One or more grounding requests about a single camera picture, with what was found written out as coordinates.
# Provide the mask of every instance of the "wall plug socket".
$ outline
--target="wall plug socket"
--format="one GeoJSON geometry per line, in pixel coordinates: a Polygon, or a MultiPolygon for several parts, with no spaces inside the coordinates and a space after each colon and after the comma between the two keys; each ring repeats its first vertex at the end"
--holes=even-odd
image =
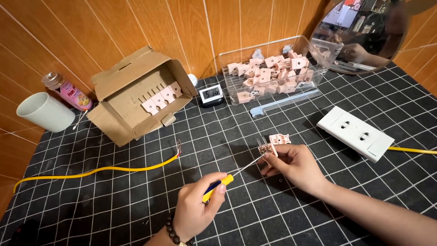
{"type": "Polygon", "coordinates": [[[385,133],[337,106],[329,111],[317,126],[373,163],[381,158],[394,141],[385,133]]]}

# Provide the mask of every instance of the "left hand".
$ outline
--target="left hand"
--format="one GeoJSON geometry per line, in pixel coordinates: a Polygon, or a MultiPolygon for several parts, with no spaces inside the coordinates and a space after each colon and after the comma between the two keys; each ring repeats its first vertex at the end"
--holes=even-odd
{"type": "Polygon", "coordinates": [[[363,63],[363,61],[367,61],[370,56],[370,54],[359,44],[345,45],[341,50],[341,54],[346,61],[355,63],[363,63]]]}
{"type": "Polygon", "coordinates": [[[202,203],[203,193],[211,183],[224,179],[226,176],[225,172],[210,173],[196,183],[185,185],[179,191],[173,228],[181,242],[187,242],[200,234],[212,222],[225,201],[226,185],[217,186],[208,205],[202,203]]]}

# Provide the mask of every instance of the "yellow screwdriver handle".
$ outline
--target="yellow screwdriver handle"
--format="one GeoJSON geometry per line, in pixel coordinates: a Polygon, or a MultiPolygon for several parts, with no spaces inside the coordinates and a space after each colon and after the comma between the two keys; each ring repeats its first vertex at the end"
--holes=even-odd
{"type": "Polygon", "coordinates": [[[206,201],[208,201],[211,198],[212,193],[217,188],[217,186],[219,186],[219,184],[229,185],[232,181],[234,181],[234,177],[231,174],[228,174],[226,176],[226,178],[224,178],[222,180],[218,180],[218,181],[212,183],[208,187],[208,189],[205,191],[205,193],[203,194],[202,202],[206,202],[206,201]]]}

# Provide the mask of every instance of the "table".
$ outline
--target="table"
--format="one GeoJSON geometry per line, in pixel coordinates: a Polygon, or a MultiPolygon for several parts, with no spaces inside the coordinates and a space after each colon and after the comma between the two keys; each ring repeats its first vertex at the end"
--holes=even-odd
{"type": "MultiPolygon", "coordinates": [[[[220,82],[213,76],[198,89],[220,82]]],[[[253,119],[259,102],[202,109],[194,98],[169,127],[119,148],[84,117],[76,130],[46,132],[25,176],[79,174],[103,166],[144,167],[181,157],[147,172],[102,171],[81,179],[23,183],[0,223],[1,246],[24,220],[40,223],[37,245],[143,245],[173,212],[178,190],[207,173],[230,172],[259,155],[256,139],[290,134],[306,144],[324,175],[338,185],[437,219],[437,159],[387,151],[372,163],[315,127],[333,105],[395,138],[395,146],[437,147],[437,100],[391,63],[360,76],[328,72],[322,96],[253,119]]],[[[377,238],[328,204],[302,192],[281,174],[262,177],[254,165],[228,186],[226,201],[196,237],[205,245],[378,245],[377,238]]]]}

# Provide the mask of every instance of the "power strip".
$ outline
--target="power strip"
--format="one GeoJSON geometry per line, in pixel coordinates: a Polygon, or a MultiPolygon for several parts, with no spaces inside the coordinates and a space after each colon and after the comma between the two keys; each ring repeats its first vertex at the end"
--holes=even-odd
{"type": "Polygon", "coordinates": [[[373,163],[381,158],[394,141],[385,133],[337,106],[317,125],[373,163]]]}

